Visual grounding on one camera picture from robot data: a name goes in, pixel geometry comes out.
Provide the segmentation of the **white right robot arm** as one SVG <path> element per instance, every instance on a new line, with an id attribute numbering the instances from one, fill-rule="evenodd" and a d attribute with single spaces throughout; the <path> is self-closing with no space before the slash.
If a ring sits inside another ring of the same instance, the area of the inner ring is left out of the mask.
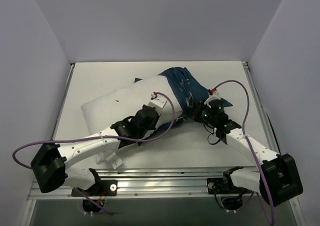
<path id="1" fill-rule="evenodd" d="M 214 99 L 209 104 L 201 101 L 189 114 L 195 122 L 214 129 L 221 142 L 236 149 L 256 166 L 254 171 L 242 166 L 225 171 L 222 179 L 225 191 L 248 189 L 275 207 L 303 193 L 294 158 L 288 153 L 279 154 L 246 134 L 243 126 L 225 113 L 221 100 Z"/>

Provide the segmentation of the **blue embroidered pillowcase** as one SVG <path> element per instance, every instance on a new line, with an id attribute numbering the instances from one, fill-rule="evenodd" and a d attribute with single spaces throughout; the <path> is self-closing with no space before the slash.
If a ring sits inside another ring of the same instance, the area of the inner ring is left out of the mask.
<path id="1" fill-rule="evenodd" d="M 175 121 L 185 118 L 186 112 L 209 97 L 209 90 L 185 67 L 171 67 L 156 76 L 140 79 L 133 84 L 132 91 L 135 105 L 131 108 L 131 116 L 148 103 L 150 93 L 160 92 L 172 101 Z"/>

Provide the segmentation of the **white pillow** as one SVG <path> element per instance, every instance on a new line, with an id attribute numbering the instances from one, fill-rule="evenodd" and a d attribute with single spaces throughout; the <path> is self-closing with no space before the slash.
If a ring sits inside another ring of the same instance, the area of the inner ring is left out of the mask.
<path id="1" fill-rule="evenodd" d="M 183 110 L 165 76 L 153 76 L 133 83 L 130 86 L 113 90 L 81 105 L 83 117 L 91 135 L 106 129 L 147 105 L 153 92 L 160 92 L 169 97 L 179 118 Z"/>

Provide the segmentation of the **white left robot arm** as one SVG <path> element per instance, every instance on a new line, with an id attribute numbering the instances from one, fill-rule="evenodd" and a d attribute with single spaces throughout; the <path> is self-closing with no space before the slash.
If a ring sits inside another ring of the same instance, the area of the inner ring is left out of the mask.
<path id="1" fill-rule="evenodd" d="M 40 191 L 49 193 L 61 186 L 69 186 L 80 188 L 90 196 L 97 195 L 101 183 L 96 171 L 73 166 L 104 151 L 142 142 L 156 130 L 161 113 L 159 107 L 143 105 L 134 116 L 128 116 L 80 142 L 43 143 L 30 163 Z"/>

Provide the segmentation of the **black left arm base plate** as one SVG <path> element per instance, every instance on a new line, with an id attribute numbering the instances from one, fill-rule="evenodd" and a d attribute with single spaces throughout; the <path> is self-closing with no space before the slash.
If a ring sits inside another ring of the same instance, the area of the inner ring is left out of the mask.
<path id="1" fill-rule="evenodd" d="M 94 172 L 94 184 L 88 189 L 81 188 L 79 186 L 75 187 L 81 193 L 86 196 L 108 196 L 113 197 L 117 195 L 118 181 L 115 179 L 102 179 L 98 173 Z"/>

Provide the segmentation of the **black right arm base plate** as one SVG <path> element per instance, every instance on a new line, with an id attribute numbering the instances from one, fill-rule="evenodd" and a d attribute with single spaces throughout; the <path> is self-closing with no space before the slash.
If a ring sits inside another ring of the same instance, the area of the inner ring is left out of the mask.
<path id="1" fill-rule="evenodd" d="M 209 195 L 238 195 L 238 194 L 249 194 L 249 189 L 241 187 L 231 187 L 224 182 L 222 177 L 212 177 L 206 179 L 207 192 Z"/>

